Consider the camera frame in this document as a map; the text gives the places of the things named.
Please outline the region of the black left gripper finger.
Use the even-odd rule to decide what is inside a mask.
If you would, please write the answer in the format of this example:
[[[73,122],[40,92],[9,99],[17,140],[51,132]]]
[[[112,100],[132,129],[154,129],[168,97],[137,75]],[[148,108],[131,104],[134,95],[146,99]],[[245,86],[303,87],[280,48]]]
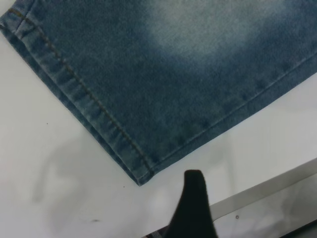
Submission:
[[[182,194],[167,227],[168,238],[216,238],[204,176],[200,170],[184,173]]]

